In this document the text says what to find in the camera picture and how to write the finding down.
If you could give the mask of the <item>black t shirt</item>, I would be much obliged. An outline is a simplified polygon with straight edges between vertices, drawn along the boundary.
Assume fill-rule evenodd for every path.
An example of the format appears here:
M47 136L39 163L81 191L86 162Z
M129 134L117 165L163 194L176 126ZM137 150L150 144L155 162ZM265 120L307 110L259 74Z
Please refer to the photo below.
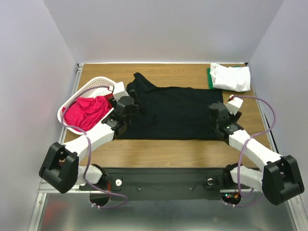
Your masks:
M217 140L209 106L223 101L221 90L157 87L141 73L134 74L127 90L136 91L141 109L120 139Z

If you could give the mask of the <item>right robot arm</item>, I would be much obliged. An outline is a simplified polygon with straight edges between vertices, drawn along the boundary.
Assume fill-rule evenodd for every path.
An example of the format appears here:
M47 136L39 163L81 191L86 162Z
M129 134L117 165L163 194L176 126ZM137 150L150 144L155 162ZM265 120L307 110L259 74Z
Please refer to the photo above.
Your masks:
M219 140L247 156L259 170L247 168L240 163L228 165L223 170L221 182L224 187L244 185L264 194L273 205L279 205L304 192L305 187L296 159L282 156L259 143L237 124L243 101L233 98L227 104L210 105L213 130Z

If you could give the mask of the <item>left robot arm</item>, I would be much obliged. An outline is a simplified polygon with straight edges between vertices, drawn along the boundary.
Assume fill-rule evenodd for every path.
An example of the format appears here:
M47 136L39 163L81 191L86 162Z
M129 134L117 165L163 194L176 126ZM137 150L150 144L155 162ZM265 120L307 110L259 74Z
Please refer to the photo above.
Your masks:
M130 124L130 117L136 114L141 103L135 90L119 100L112 99L115 108L91 130L70 142L52 144L39 170L39 176L60 193L68 192L74 185L84 183L86 170L90 171L90 183L101 190L107 185L107 177L96 166L83 167L79 163L89 151L121 136Z

